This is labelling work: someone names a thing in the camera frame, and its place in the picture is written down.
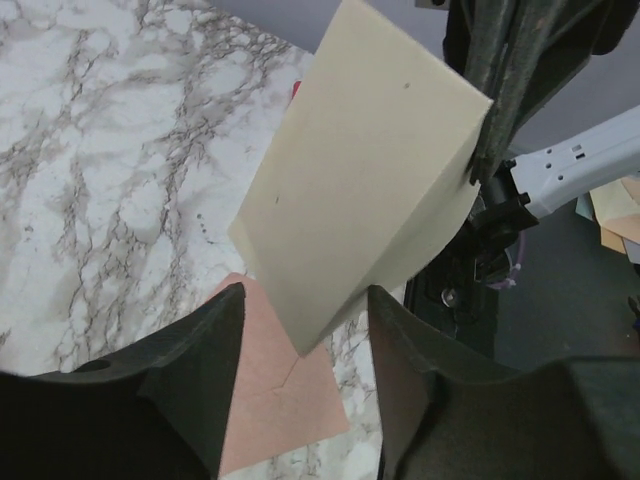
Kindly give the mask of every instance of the beige envelope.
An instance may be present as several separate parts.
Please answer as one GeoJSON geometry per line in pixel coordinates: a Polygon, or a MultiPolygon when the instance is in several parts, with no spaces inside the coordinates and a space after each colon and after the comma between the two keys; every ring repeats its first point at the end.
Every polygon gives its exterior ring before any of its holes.
{"type": "Polygon", "coordinates": [[[229,231],[298,352],[451,240],[477,195],[466,168],[490,104],[343,1],[229,231]]]}
{"type": "Polygon", "coordinates": [[[635,243],[640,243],[640,205],[621,180],[591,191],[596,219],[601,227],[635,243]]]}
{"type": "Polygon", "coordinates": [[[614,252],[627,254],[622,237],[603,227],[600,227],[600,245],[614,252]]]}
{"type": "Polygon", "coordinates": [[[636,203],[640,203],[640,180],[637,178],[623,178],[620,180],[624,185],[624,188],[627,189],[629,195],[636,203]]]}

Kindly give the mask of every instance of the pink envelope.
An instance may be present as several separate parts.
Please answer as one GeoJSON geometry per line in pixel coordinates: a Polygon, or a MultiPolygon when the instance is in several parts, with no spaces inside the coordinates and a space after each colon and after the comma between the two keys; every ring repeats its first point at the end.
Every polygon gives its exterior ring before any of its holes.
{"type": "Polygon", "coordinates": [[[349,430],[326,348],[299,357],[255,280],[232,273],[215,293],[238,282],[246,313],[221,476],[349,430]]]}

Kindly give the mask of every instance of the black mechanism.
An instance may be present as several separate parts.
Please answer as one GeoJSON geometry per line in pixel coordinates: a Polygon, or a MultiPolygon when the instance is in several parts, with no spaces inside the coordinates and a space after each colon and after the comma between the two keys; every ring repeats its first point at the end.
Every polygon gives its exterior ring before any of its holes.
{"type": "Polygon", "coordinates": [[[72,373],[0,373],[7,479],[218,478],[244,288],[72,373]]]}
{"type": "Polygon", "coordinates": [[[640,478],[640,360],[521,374],[368,292],[379,480],[640,478]]]}
{"type": "Polygon", "coordinates": [[[446,62],[494,100],[470,162],[478,199],[464,225],[423,271],[407,283],[405,306],[469,346],[493,348],[497,293],[490,284],[510,269],[508,248],[538,223],[518,192],[508,161],[517,130],[571,80],[592,54],[613,50],[640,2],[625,0],[453,0],[446,62]],[[486,322],[484,328],[478,323],[486,322]],[[469,329],[483,338],[475,337],[469,329]]]}

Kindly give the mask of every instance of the white plastic part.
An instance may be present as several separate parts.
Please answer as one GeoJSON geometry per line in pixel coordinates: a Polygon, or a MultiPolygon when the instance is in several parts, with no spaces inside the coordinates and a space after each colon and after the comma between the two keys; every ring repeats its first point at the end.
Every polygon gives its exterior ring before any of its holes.
{"type": "Polygon", "coordinates": [[[640,171],[640,106],[575,137],[519,155],[511,173],[527,209],[542,218],[601,185],[640,171]]]}

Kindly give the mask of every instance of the gray marble veining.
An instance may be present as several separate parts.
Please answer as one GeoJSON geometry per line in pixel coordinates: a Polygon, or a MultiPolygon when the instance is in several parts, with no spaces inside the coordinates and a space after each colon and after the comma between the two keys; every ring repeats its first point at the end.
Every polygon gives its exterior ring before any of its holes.
{"type": "MultiPolygon", "coordinates": [[[[245,273],[226,230],[311,61],[197,0],[0,1],[0,368],[72,370],[245,273]]],[[[375,478],[364,316],[327,344],[352,430],[229,479],[375,478]]]]}

